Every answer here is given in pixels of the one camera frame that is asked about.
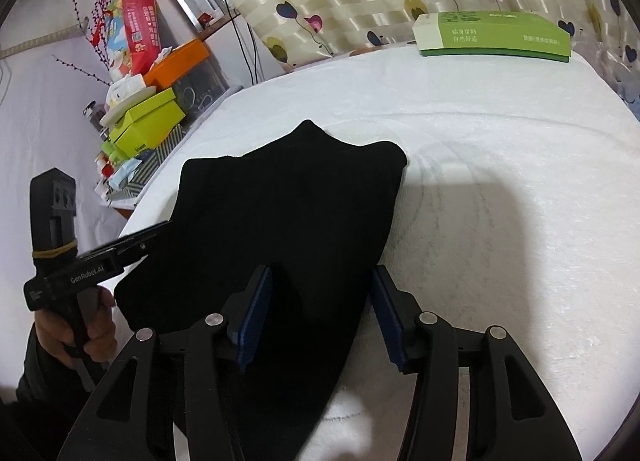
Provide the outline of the person left hand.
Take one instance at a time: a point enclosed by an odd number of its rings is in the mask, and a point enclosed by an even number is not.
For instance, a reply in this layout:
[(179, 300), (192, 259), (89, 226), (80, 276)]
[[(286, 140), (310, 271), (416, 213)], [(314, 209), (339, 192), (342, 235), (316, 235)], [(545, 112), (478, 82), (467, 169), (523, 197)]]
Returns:
[[(84, 351), (95, 363), (105, 363), (114, 357), (117, 348), (116, 327), (112, 311), (115, 300), (112, 293), (100, 287), (100, 304), (90, 320), (87, 333), (89, 341)], [(75, 347), (74, 333), (70, 325), (60, 316), (42, 309), (34, 313), (37, 339), (43, 349), (68, 368), (73, 367), (73, 359), (65, 351), (66, 346)]]

